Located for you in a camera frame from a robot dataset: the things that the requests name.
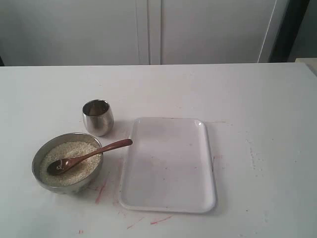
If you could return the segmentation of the steel bowl of rice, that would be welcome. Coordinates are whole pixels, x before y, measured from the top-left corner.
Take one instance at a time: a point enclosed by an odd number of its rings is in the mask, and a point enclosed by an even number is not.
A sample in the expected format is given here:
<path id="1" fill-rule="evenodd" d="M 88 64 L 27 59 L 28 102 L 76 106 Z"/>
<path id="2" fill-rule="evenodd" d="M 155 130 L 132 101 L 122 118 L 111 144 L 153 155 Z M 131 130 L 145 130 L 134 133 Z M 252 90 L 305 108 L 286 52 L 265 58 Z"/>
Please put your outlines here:
<path id="1" fill-rule="evenodd" d="M 35 154 L 32 173 L 38 184 L 54 193 L 74 194 L 86 189 L 99 175 L 103 155 L 94 155 L 65 173 L 51 176 L 47 167 L 62 158 L 75 158 L 101 148 L 101 143 L 85 133 L 68 133 L 53 138 L 44 144 Z"/>

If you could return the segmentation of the white cabinet doors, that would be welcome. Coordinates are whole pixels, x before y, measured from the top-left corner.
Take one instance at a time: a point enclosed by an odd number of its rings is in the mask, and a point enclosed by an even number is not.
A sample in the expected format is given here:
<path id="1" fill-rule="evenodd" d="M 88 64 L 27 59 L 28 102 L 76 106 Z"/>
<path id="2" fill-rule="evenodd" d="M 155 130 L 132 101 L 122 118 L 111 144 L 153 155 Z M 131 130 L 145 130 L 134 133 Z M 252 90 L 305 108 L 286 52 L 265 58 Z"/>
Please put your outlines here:
<path id="1" fill-rule="evenodd" d="M 267 60 L 275 0 L 3 0 L 8 66 Z"/>

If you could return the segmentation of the white plastic tray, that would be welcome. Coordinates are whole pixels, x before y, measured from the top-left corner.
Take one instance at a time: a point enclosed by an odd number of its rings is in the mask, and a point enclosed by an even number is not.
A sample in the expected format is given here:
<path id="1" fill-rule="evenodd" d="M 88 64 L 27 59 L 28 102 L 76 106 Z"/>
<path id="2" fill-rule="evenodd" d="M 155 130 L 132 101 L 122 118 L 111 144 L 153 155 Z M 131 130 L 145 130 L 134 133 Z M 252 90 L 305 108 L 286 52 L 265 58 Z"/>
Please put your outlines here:
<path id="1" fill-rule="evenodd" d="M 211 149 L 202 121 L 138 118 L 130 138 L 118 196 L 124 208 L 196 214 L 214 208 Z"/>

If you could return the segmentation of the brown wooden spoon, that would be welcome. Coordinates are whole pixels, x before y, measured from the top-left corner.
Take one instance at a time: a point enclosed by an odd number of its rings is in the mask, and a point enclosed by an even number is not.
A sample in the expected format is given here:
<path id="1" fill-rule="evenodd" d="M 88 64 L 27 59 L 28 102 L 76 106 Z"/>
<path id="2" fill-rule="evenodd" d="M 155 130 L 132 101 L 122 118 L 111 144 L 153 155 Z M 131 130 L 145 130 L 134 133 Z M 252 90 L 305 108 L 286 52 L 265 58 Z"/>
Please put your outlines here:
<path id="1" fill-rule="evenodd" d="M 79 163 L 83 162 L 84 160 L 86 160 L 94 155 L 101 154 L 103 152 L 111 151 L 114 149 L 130 146 L 132 144 L 133 144 L 133 141 L 131 139 L 123 139 L 123 140 L 111 143 L 107 146 L 104 146 L 100 149 L 97 149 L 96 151 L 93 151 L 89 154 L 86 154 L 86 155 L 83 155 L 80 157 L 60 159 L 60 160 L 57 160 L 57 161 L 51 163 L 47 167 L 47 172 L 48 172 L 48 174 L 50 174 L 52 176 L 58 176 L 62 173 L 67 172 L 68 170 L 70 170 L 74 166 L 78 165 Z"/>

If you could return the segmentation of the stainless steel cup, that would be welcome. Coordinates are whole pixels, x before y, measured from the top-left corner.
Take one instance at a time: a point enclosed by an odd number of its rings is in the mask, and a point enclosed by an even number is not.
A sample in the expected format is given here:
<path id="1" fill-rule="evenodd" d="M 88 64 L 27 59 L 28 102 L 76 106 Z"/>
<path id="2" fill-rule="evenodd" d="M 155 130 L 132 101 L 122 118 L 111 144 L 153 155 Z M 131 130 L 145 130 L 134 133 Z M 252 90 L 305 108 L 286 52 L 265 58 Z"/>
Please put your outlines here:
<path id="1" fill-rule="evenodd" d="M 82 108 L 86 130 L 93 136 L 104 136 L 114 126 L 114 117 L 110 104 L 102 99 L 87 102 Z"/>

